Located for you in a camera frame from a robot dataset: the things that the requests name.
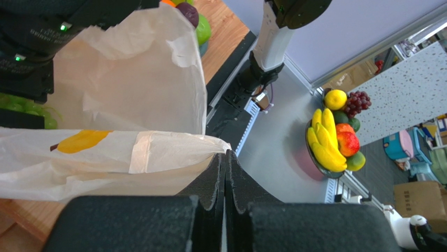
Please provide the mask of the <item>translucent plastic bag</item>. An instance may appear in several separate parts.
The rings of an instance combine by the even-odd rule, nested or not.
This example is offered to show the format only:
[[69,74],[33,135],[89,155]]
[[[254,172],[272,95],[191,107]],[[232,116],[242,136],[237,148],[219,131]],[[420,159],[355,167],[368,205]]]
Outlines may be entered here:
[[1,128],[1,198],[175,195],[231,148],[205,135],[195,30],[166,4],[58,52],[48,106],[55,130]]

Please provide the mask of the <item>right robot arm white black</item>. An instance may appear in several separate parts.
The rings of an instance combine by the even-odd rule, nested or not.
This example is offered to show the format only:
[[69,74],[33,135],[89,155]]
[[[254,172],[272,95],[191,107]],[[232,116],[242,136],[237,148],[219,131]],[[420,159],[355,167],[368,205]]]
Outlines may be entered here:
[[[294,30],[308,25],[329,1],[265,1],[249,66],[222,95],[239,114],[242,106],[277,80]],[[159,1],[1,1],[1,92],[40,103],[54,92],[53,59],[84,29],[106,30]]]

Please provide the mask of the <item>green fake apple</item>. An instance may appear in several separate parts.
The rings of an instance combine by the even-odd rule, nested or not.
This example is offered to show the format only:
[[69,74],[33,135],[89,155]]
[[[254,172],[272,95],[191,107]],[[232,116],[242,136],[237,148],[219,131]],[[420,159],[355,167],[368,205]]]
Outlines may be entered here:
[[198,44],[201,46],[211,38],[211,26],[208,19],[199,14],[199,22],[196,27],[196,36]]

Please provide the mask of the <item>green fake grape bunch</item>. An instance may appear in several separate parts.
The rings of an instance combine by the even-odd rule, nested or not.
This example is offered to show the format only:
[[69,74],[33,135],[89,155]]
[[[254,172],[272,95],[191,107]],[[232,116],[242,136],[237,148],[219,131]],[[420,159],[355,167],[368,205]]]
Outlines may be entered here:
[[58,122],[53,117],[53,114],[57,114],[59,118],[62,118],[61,114],[52,107],[5,93],[1,93],[1,109],[43,117],[44,128],[51,130],[58,129]]

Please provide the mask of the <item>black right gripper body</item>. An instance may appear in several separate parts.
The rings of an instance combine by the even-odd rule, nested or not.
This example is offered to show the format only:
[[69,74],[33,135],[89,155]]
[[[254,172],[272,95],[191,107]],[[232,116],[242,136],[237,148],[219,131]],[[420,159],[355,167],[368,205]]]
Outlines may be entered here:
[[[54,92],[53,55],[1,42],[1,93],[44,104]],[[1,127],[43,129],[43,116],[1,108]]]

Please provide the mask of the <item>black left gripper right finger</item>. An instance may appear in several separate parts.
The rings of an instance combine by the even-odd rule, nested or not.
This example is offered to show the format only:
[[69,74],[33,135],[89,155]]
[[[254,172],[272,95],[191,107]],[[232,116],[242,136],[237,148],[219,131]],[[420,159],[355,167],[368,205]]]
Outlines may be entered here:
[[377,208],[356,204],[285,203],[225,155],[228,251],[400,251]]

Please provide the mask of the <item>orange fake fruit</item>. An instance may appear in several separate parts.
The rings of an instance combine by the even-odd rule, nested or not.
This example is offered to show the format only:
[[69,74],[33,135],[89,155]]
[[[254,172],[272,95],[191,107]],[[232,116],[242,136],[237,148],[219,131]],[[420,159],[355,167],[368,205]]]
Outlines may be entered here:
[[174,4],[171,0],[161,0],[161,2],[165,3],[165,4],[169,5],[169,6],[172,6],[174,8],[176,7],[176,4]]

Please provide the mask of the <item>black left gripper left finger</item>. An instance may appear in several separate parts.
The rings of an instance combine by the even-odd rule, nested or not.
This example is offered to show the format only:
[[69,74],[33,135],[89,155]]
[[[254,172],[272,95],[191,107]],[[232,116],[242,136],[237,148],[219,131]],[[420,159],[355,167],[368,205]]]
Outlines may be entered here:
[[57,218],[43,251],[220,251],[224,154],[174,196],[80,196]]

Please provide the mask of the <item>dark purple fake plum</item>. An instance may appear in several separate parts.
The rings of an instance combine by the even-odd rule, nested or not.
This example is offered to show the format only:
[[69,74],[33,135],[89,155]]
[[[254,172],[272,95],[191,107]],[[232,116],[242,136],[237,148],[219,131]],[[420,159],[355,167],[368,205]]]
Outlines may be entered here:
[[187,18],[194,28],[197,28],[199,24],[199,12],[193,5],[187,2],[181,2],[176,5],[176,8],[184,15],[185,18]]

